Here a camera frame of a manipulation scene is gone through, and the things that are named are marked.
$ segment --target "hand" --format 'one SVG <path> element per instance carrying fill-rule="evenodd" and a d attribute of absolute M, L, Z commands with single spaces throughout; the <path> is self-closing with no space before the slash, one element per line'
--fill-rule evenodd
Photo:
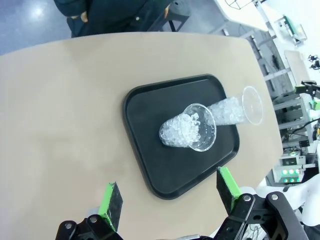
<path fill-rule="evenodd" d="M 79 17 L 79 16 L 72 16 L 71 18 L 72 18 L 72 19 L 76 19 L 76 18 L 78 18 L 78 17 Z M 81 13 L 80 18 L 81 18 L 82 22 L 87 23 L 87 22 L 88 22 L 87 11 Z"/>
<path fill-rule="evenodd" d="M 168 15 L 168 12 L 169 12 L 169 6 L 170 6 L 170 5 L 168 5 L 168 6 L 165 8 L 165 10 L 164 10 L 164 19 L 167 18 L 167 15 Z"/>

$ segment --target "white machine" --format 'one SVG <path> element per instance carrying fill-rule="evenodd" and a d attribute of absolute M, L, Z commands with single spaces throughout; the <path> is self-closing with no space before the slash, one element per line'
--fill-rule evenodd
<path fill-rule="evenodd" d="M 284 189 L 284 187 L 275 186 L 259 186 L 256 189 L 241 187 L 242 193 L 258 194 L 262 198 L 275 191 L 281 192 L 293 210 L 302 206 L 301 221 L 303 224 L 309 227 L 320 225 L 320 174 L 304 183 L 289 187 L 287 191 Z"/>
<path fill-rule="evenodd" d="M 315 166 L 315 164 L 306 164 L 306 157 L 299 152 L 283 154 L 277 165 L 272 168 L 274 182 L 301 183 L 305 170 Z"/>

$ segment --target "white robot part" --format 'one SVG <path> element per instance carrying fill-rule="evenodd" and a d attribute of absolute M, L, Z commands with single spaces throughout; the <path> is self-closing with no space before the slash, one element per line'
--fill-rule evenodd
<path fill-rule="evenodd" d="M 302 222 L 310 227 L 320 225 L 320 174 L 297 186 L 291 186 L 284 192 L 283 187 L 259 186 L 241 187 L 242 193 L 257 194 L 261 198 L 266 198 L 269 193 L 281 192 L 288 200 L 293 210 L 303 206 Z"/>

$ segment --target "chair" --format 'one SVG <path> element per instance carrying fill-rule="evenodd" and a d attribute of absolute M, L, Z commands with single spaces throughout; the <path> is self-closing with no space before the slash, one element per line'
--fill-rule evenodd
<path fill-rule="evenodd" d="M 172 32 L 179 32 L 181 27 L 185 24 L 191 15 L 190 7 L 186 0 L 175 0 L 170 4 L 168 13 L 166 15 L 161 14 L 157 20 L 148 29 L 148 32 L 163 32 L 163 26 L 169 22 Z M 173 21 L 181 22 L 181 24 L 176 29 Z"/>

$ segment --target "ice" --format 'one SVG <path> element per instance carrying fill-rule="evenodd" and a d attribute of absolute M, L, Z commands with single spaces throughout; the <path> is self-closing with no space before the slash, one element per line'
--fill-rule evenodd
<path fill-rule="evenodd" d="M 181 113 L 166 121 L 159 130 L 159 136 L 163 144 L 172 147 L 187 148 L 190 144 L 200 139 L 197 113 L 191 116 Z"/>
<path fill-rule="evenodd" d="M 208 107 L 216 125 L 244 123 L 246 114 L 242 103 L 236 97 L 229 97 Z"/>

